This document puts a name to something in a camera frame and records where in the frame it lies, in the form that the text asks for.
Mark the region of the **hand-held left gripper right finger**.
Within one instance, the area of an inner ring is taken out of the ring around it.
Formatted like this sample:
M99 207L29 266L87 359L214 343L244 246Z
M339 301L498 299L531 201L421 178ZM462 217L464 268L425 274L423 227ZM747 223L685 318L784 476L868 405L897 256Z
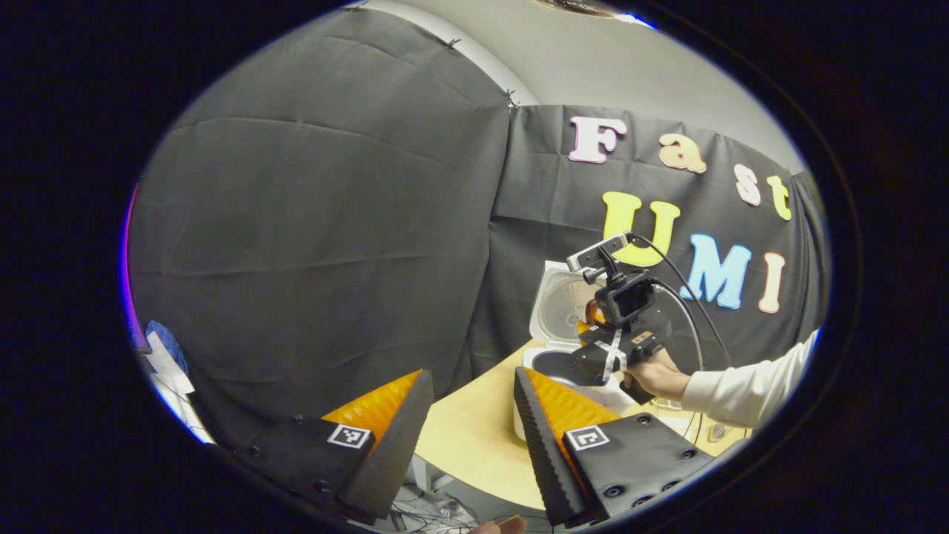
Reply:
M712 462L657 416L615 415L534 369L515 370L513 398L550 524L613 519Z

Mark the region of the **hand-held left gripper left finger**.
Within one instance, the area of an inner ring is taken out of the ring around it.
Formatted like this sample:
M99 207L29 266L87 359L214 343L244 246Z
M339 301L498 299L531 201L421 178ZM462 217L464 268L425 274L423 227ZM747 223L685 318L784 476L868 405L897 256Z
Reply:
M244 473L303 510L386 519L434 401L418 369L319 417L292 416L237 450Z

